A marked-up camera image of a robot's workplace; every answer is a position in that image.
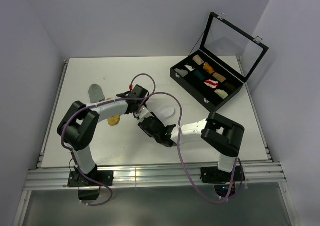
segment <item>white wall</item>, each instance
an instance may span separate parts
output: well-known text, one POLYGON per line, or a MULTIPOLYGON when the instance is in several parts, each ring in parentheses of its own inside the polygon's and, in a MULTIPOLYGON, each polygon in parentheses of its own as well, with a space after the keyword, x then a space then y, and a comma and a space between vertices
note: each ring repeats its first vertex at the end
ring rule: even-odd
POLYGON ((63 61, 28 0, 0 0, 0 225, 37 163, 63 61))
POLYGON ((62 55, 186 55, 210 11, 253 32, 269 0, 29 0, 62 55))
POLYGON ((249 84, 272 156, 308 226, 320 224, 319 8, 320 0, 270 0, 254 34, 271 50, 249 84))

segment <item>transparent box lid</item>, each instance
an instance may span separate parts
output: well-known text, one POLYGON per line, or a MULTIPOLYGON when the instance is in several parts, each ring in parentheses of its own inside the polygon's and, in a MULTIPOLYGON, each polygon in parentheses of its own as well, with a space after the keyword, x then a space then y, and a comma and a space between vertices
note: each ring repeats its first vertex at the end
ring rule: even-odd
POLYGON ((260 36, 254 38, 234 24, 220 16, 210 13, 200 49, 216 62, 246 82, 255 70, 269 47, 264 45, 260 36), (239 72, 221 60, 218 56, 237 56, 240 58, 243 72, 239 72))

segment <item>open box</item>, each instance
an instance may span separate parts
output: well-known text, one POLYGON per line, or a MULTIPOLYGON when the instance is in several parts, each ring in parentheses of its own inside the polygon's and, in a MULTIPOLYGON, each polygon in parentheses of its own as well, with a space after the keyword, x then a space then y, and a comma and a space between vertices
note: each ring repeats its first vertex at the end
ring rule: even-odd
POLYGON ((170 69, 170 76, 211 112, 240 91, 269 49, 262 37, 254 38, 224 17, 211 12, 200 48, 170 69), (219 56, 234 56, 243 68, 219 56))

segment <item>red and white striped cloth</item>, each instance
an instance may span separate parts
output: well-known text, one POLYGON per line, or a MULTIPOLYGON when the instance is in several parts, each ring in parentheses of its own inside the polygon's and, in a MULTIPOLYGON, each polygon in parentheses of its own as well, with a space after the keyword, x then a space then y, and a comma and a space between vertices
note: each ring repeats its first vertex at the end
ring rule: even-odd
POLYGON ((218 82, 218 81, 214 81, 214 80, 211 80, 211 79, 205 80, 204 83, 205 83, 208 87, 211 87, 211 88, 217 88, 218 85, 219 85, 219 82, 218 82))

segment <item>tabletop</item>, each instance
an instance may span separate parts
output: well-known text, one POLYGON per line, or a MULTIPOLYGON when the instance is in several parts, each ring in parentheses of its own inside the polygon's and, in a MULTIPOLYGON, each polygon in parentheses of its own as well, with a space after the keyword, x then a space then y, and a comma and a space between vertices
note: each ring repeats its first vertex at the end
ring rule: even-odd
MULTIPOLYGON (((74 101, 89 103, 88 89, 99 84, 106 98, 129 89, 132 78, 139 73, 150 74, 156 82, 156 91, 169 92, 176 96, 183 107, 182 124, 207 118, 209 111, 170 77, 170 67, 184 59, 183 56, 169 57, 114 57, 114 58, 72 58, 69 60, 54 117, 45 145, 42 167, 67 167, 71 159, 68 150, 60 143, 56 130, 62 118, 74 101)), ((240 71, 235 56, 221 56, 221 59, 240 71)), ((134 83, 149 91, 153 83, 146 76, 138 77, 134 83)), ((176 124, 179 107, 167 95, 154 95, 148 101, 148 108, 156 110, 162 106, 173 106, 175 113, 165 125, 176 124)), ((243 161, 267 160, 267 152, 257 119, 245 86, 218 111, 245 127, 239 157, 243 161)), ((96 128, 90 144, 92 157, 97 165, 146 165, 180 163, 177 147, 167 148, 149 138, 139 127, 133 115, 122 115, 116 126, 105 120, 96 128)), ((217 162, 219 152, 205 141, 181 146, 185 162, 217 162)))

